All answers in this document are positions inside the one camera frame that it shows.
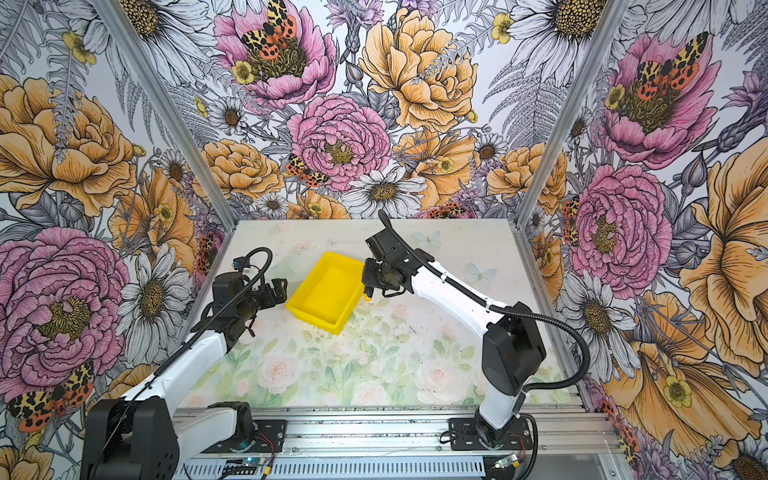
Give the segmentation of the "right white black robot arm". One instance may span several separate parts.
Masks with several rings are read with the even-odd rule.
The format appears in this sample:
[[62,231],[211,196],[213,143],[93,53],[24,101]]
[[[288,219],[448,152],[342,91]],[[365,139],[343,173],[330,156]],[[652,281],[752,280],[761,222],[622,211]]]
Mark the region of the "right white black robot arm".
[[405,242],[391,227],[366,240],[362,284],[368,297],[414,294],[447,311],[482,340],[481,372],[486,393],[477,413],[477,437],[490,449],[500,445],[519,416],[524,386],[546,359],[546,349],[530,308],[498,303],[449,273],[436,259]]

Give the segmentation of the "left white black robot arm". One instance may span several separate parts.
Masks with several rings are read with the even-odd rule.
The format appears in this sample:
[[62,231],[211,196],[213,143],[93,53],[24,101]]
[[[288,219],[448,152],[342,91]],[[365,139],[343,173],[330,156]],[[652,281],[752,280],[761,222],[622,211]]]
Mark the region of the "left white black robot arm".
[[217,276],[214,300],[192,335],[165,363],[117,399],[100,400],[86,418],[83,479],[171,479],[178,467],[215,445],[246,450],[262,441],[250,407],[218,402],[173,419],[202,375],[238,343],[261,310],[287,300],[287,281]]

